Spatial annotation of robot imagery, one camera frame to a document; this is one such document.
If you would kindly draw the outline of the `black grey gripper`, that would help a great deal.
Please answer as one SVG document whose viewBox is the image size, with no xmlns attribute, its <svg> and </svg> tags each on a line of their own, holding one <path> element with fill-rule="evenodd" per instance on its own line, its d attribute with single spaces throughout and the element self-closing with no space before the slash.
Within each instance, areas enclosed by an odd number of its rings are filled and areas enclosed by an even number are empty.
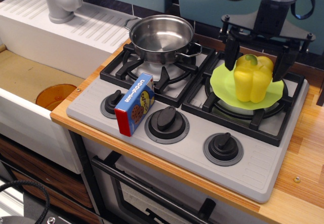
<svg viewBox="0 0 324 224">
<path fill-rule="evenodd" d="M 279 44 L 273 38 L 286 39 L 287 42 L 303 42 L 301 51 L 308 49 L 309 43 L 315 40 L 315 35 L 305 31 L 292 23 L 286 17 L 288 11 L 295 10 L 292 2 L 275 2 L 261 0 L 259 10 L 245 15 L 223 15 L 223 26 L 220 38 L 226 41 L 224 51 L 225 67 L 231 71 L 239 53 L 239 41 L 245 43 L 266 42 Z M 284 78 L 290 67 L 296 61 L 300 47 L 275 46 L 273 51 L 277 55 L 274 65 L 272 81 L 278 82 Z"/>
</svg>

